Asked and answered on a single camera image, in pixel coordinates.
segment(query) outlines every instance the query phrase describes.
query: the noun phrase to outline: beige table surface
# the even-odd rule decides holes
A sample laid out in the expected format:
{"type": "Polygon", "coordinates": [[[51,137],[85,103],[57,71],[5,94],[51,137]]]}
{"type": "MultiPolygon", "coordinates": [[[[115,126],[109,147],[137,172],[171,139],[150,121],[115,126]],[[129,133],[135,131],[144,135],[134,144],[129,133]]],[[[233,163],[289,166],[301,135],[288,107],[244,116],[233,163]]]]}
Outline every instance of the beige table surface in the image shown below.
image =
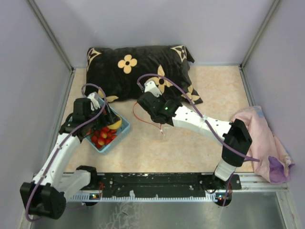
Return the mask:
{"type": "MultiPolygon", "coordinates": [[[[189,76],[193,87],[203,99],[197,107],[219,120],[229,120],[239,109],[249,106],[237,66],[192,66],[189,76]]],[[[73,102],[81,97],[86,82],[86,70],[77,69],[67,102],[64,119],[72,112],[73,102]]],[[[213,172],[222,147],[213,140],[186,129],[164,126],[160,130],[137,120],[132,113],[135,100],[111,103],[119,114],[131,123],[131,132],[107,155],[98,153],[87,141],[72,156],[66,172],[80,165],[96,167],[98,172],[213,172]]],[[[147,113],[136,106],[136,114],[151,121],[147,113]]],[[[253,172],[251,162],[239,172],[253,172]]]]}

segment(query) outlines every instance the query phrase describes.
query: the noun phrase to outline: pillow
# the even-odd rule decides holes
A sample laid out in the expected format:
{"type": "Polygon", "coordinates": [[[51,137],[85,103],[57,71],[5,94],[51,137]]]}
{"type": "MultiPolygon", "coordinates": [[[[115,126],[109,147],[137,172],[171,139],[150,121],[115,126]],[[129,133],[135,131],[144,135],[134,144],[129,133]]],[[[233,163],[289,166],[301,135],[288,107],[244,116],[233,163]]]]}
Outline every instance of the pillow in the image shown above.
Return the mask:
{"type": "MultiPolygon", "coordinates": [[[[106,93],[107,101],[138,99],[142,91],[137,79],[147,73],[165,76],[180,86],[195,103],[202,103],[193,89],[188,75],[193,57],[184,45],[143,46],[135,48],[90,48],[87,52],[87,83],[100,86],[106,93]]],[[[164,96],[175,96],[187,101],[185,96],[171,83],[159,77],[143,78],[140,82],[153,80],[164,96]]],[[[85,94],[96,92],[86,87],[85,94]]]]}

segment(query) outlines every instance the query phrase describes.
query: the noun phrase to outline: pink towel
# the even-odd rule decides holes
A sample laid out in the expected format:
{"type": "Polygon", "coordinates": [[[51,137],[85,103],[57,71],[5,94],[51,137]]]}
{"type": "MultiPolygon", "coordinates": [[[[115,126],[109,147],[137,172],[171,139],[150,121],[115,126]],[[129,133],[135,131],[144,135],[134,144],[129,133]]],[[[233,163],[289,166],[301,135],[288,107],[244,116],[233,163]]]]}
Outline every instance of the pink towel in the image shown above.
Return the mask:
{"type": "Polygon", "coordinates": [[[238,111],[232,118],[242,120],[252,138],[248,156],[258,158],[253,162],[254,172],[270,183],[284,183],[290,180],[289,169],[294,165],[280,140],[274,136],[260,106],[238,111]]]}

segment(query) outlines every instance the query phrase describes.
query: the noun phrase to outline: blue plastic bin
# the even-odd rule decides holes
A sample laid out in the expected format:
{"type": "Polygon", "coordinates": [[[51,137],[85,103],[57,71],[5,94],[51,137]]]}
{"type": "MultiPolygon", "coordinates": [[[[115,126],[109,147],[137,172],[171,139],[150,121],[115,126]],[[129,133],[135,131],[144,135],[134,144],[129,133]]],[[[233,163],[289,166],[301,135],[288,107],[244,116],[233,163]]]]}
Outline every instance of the blue plastic bin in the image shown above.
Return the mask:
{"type": "MultiPolygon", "coordinates": [[[[104,101],[102,99],[99,99],[99,103],[102,106],[104,101]]],[[[118,132],[116,133],[117,137],[115,139],[113,139],[108,145],[103,146],[101,149],[98,149],[95,147],[95,144],[91,142],[92,135],[89,135],[86,137],[86,140],[89,141],[89,143],[92,145],[92,147],[94,147],[97,152],[104,154],[104,155],[109,153],[110,150],[112,150],[130,132],[130,123],[125,118],[123,118],[119,113],[117,113],[115,110],[113,110],[113,112],[115,112],[122,119],[122,125],[118,129],[118,132]]]]}

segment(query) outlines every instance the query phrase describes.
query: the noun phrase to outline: white wall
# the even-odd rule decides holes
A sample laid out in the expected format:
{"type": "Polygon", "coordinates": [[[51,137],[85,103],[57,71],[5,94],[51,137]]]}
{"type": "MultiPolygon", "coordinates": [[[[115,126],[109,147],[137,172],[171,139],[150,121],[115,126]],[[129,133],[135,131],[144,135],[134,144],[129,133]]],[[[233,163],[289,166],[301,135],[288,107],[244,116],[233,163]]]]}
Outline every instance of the white wall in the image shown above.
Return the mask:
{"type": "Polygon", "coordinates": [[[305,227],[305,1],[282,1],[246,74],[256,104],[296,165],[291,191],[305,227]]]}
{"type": "Polygon", "coordinates": [[[0,6],[0,222],[17,227],[19,189],[42,166],[69,70],[25,0],[0,6]]]}
{"type": "Polygon", "coordinates": [[[72,66],[91,46],[185,44],[196,64],[240,64],[273,0],[36,0],[72,66]]]}

